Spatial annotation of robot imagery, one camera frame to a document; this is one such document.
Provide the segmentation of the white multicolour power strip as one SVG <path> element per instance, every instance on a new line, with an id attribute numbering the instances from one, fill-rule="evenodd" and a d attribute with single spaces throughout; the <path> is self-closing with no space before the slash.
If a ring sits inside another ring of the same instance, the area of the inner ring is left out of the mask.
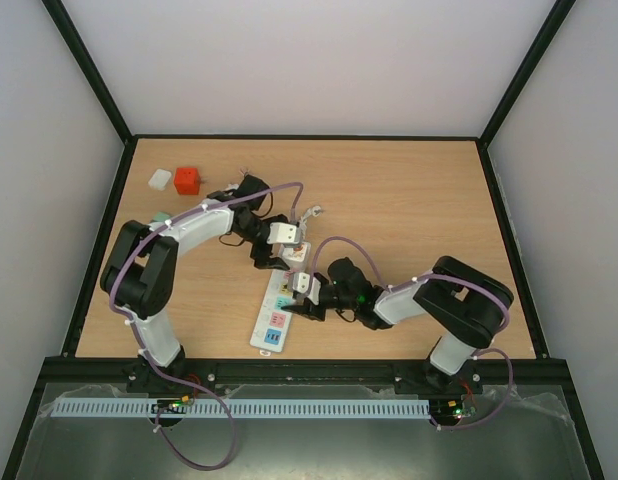
<path id="1" fill-rule="evenodd" d="M 273 270 L 265 290 L 250 345 L 262 355 L 281 353 L 292 321 L 292 314 L 283 308 L 293 305 L 293 293 L 287 289 L 290 273 Z"/>

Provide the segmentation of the red cube socket adapter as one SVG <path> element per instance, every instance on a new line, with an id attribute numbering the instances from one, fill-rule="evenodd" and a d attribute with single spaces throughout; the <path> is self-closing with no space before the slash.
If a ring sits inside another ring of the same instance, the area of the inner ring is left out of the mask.
<path id="1" fill-rule="evenodd" d="M 197 196 L 200 192 L 201 179 L 195 167 L 178 167 L 173 180 L 176 192 L 182 196 Z"/>

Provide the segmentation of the green plug adapter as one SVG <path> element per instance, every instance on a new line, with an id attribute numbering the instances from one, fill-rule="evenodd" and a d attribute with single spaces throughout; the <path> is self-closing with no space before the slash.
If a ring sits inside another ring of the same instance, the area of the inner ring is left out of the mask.
<path id="1" fill-rule="evenodd" d="M 171 216 L 168 213 L 165 212 L 158 212 L 156 213 L 151 222 L 152 223 L 163 223 L 166 220 L 169 220 L 171 218 Z"/>

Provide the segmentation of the white plug adapter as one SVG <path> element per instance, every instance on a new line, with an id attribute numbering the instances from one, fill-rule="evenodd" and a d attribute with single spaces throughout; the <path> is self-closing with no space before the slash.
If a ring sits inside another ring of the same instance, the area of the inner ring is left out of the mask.
<path id="1" fill-rule="evenodd" d="M 172 172 L 165 169 L 156 169 L 148 181 L 148 186 L 157 191 L 164 191 L 172 178 Z"/>

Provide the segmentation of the white tiger cube adapter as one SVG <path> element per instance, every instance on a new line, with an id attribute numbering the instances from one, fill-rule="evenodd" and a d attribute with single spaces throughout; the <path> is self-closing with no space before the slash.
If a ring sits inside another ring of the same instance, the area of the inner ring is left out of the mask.
<path id="1" fill-rule="evenodd" d="M 303 242 L 296 247 L 282 247 L 280 250 L 280 258 L 291 270 L 302 271 L 306 269 L 310 251 L 311 244 L 309 242 Z"/>

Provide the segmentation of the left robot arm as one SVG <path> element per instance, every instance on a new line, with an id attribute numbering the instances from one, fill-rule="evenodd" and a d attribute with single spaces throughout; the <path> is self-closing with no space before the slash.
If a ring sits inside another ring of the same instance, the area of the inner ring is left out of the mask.
<path id="1" fill-rule="evenodd" d="M 139 345 L 132 368 L 133 385 L 151 392 L 189 388 L 183 379 L 185 350 L 176 339 L 166 306 L 173 292 L 177 261 L 213 239 L 237 234 L 251 246 L 250 257 L 261 270 L 289 270 L 274 256 L 275 244 L 301 240 L 296 213 L 260 215 L 274 188 L 247 174 L 240 184 L 216 191 L 200 204 L 162 222 L 126 222 L 100 278 L 110 309 L 125 316 Z"/>

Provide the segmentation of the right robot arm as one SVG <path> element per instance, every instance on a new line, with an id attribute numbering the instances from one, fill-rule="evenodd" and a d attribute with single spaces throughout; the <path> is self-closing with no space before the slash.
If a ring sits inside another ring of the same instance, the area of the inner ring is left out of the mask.
<path id="1" fill-rule="evenodd" d="M 497 333 L 509 322 L 513 292 L 503 283 L 451 256 L 437 260 L 420 277 L 393 287 L 372 284 L 348 257 L 332 262 L 326 275 L 294 273 L 287 289 L 294 302 L 283 311 L 313 321 L 326 313 L 342 317 L 353 314 L 371 330 L 386 330 L 430 315 L 446 333 L 425 360 L 423 376 L 434 390 L 449 390 L 460 371 L 478 351 L 491 346 Z"/>

